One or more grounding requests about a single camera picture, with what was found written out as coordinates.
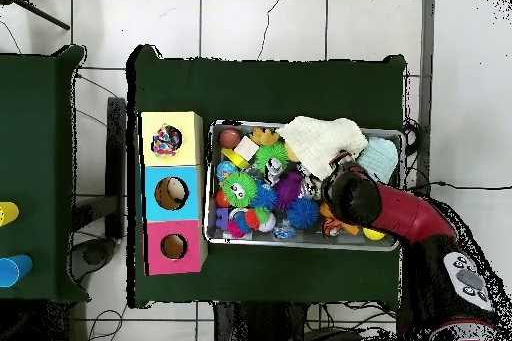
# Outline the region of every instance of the pink box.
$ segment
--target pink box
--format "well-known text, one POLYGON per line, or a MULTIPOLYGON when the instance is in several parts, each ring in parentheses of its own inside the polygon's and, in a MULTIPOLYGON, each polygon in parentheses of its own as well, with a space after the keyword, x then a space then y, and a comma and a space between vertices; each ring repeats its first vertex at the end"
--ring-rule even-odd
POLYGON ((146 275, 201 271, 201 266, 206 259, 207 244, 201 233, 201 225, 198 220, 148 222, 147 230, 149 271, 146 275), (184 241, 182 254, 178 258, 169 258, 164 254, 163 239, 172 234, 176 234, 184 241))

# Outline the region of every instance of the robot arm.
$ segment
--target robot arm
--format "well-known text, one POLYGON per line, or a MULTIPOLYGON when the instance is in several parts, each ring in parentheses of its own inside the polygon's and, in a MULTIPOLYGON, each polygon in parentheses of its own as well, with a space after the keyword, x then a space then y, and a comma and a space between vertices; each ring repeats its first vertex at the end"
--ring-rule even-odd
POLYGON ((460 252, 453 227, 436 208, 372 180, 354 162, 337 166, 322 183, 322 195, 340 221, 400 240, 412 311, 405 337, 494 341, 495 313, 485 282, 474 262, 460 252))

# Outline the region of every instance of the green spiky ball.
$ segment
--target green spiky ball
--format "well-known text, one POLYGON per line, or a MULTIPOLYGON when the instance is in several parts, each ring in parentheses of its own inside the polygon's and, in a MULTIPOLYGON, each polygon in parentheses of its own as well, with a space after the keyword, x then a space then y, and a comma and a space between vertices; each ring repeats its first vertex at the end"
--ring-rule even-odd
POLYGON ((256 152, 256 167, 261 173, 265 173, 265 165, 271 158, 275 158, 283 165, 283 170, 288 165, 288 153, 283 143, 276 142, 272 145, 264 145, 256 152))
POLYGON ((258 194, 258 186, 254 179, 246 173, 234 172, 222 183, 222 192, 231 206, 243 208, 249 206, 251 200, 256 197, 256 194, 258 194), (233 184, 240 184, 245 191, 244 197, 240 198, 235 195, 231 188, 233 184))
POLYGON ((264 207, 256 207, 254 209, 254 213, 256 213, 256 216, 258 217, 260 223, 266 223, 268 221, 268 218, 270 217, 270 211, 265 209, 264 207))

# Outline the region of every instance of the plastic cup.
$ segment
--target plastic cup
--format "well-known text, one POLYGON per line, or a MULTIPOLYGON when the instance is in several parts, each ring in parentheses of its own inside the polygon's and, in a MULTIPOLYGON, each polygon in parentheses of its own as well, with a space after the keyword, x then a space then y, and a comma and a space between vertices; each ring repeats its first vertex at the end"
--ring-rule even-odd
POLYGON ((32 269, 32 259, 26 254, 0 259, 0 287, 8 288, 16 284, 32 269))
POLYGON ((20 211, 18 206, 10 201, 0 202, 0 226, 7 225, 9 222, 15 220, 20 211))

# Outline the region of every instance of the stacked boxes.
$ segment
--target stacked boxes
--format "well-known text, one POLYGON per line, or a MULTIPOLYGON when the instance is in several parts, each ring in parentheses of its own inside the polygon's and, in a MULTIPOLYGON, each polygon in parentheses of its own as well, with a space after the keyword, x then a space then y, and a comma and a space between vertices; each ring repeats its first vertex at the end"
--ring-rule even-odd
POLYGON ((208 251, 202 119, 194 112, 142 112, 138 121, 145 274, 199 272, 208 251))

